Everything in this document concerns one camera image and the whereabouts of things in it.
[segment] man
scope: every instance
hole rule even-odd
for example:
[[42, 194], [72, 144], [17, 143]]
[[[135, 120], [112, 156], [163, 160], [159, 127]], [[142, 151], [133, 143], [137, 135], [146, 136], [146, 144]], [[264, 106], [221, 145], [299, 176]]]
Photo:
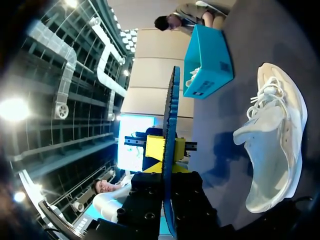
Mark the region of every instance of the man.
[[116, 184], [112, 184], [107, 180], [96, 179], [93, 181], [91, 185], [91, 189], [95, 194], [114, 192], [126, 186], [127, 184], [130, 184], [132, 178], [133, 178], [133, 174], [127, 175], [123, 178], [122, 181], [119, 181]]
[[161, 31], [178, 29], [191, 36], [196, 24], [221, 30], [225, 17], [213, 9], [193, 3], [181, 4], [168, 16], [159, 16], [154, 25]]

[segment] shoelace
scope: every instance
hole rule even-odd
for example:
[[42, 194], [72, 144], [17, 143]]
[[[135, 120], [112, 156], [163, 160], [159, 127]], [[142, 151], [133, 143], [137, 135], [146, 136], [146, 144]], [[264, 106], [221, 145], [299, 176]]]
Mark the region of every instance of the shoelace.
[[250, 103], [255, 104], [249, 107], [246, 111], [247, 118], [251, 120], [254, 115], [256, 115], [267, 105], [267, 103], [277, 101], [284, 109], [286, 118], [289, 119], [290, 115], [287, 110], [284, 96], [285, 93], [281, 88], [280, 81], [274, 76], [270, 77], [263, 87], [258, 91], [257, 96], [251, 97]]

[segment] white sneaker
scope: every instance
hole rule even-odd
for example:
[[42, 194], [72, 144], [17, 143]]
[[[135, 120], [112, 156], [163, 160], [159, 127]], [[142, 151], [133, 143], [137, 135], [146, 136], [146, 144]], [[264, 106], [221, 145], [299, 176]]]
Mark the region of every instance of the white sneaker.
[[296, 192], [302, 169], [301, 141], [308, 113], [293, 80], [278, 66], [258, 69], [258, 93], [247, 110], [247, 121], [233, 133], [244, 144], [253, 165], [246, 208], [261, 213]]

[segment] turquoise box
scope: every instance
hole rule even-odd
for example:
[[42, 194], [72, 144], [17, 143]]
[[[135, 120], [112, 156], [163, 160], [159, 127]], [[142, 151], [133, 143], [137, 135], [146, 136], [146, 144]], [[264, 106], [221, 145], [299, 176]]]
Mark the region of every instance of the turquoise box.
[[[190, 72], [198, 68], [193, 80]], [[184, 58], [183, 96], [204, 99], [234, 78], [223, 33], [196, 25]]]

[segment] yellow bracket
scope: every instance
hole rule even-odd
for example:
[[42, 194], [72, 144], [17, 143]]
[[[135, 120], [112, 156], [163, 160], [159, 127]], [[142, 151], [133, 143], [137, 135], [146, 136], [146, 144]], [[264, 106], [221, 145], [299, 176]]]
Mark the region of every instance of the yellow bracket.
[[[189, 171], [182, 166], [177, 165], [175, 162], [181, 160], [185, 156], [186, 140], [184, 138], [176, 138], [174, 146], [173, 166], [172, 172], [188, 173]], [[146, 169], [144, 173], [161, 173], [162, 161], [165, 152], [165, 139], [163, 136], [148, 135], [146, 138], [145, 156], [157, 159], [161, 162], [156, 163], [152, 167]]]

